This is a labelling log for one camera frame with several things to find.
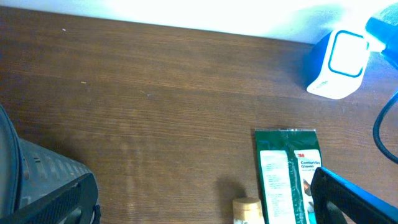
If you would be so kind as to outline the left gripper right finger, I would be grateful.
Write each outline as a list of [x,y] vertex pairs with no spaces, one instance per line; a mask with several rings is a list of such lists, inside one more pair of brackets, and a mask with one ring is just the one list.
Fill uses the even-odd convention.
[[317,223],[346,223],[348,216],[355,223],[397,224],[396,207],[324,167],[315,170],[311,192]]

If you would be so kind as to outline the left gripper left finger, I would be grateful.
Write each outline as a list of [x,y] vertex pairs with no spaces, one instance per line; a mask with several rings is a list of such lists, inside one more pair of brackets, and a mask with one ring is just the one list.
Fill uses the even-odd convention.
[[1,223],[94,223],[101,218],[98,188],[91,173],[84,174],[50,194],[1,219]]

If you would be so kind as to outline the green wipes pack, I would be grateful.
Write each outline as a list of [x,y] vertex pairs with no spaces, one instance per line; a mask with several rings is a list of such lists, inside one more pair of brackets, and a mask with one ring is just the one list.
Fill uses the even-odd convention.
[[323,165],[315,129],[254,131],[265,222],[316,224],[311,183]]

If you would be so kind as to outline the white cream tube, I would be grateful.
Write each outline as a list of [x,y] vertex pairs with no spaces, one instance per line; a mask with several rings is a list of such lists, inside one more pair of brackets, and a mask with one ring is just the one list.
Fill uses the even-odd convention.
[[265,224],[262,203],[258,198],[244,197],[233,200],[234,224]]

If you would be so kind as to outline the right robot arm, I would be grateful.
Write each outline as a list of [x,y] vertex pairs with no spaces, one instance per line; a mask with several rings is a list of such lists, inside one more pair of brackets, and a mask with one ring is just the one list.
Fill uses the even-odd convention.
[[381,44],[377,52],[397,69],[397,3],[371,16],[365,30]]

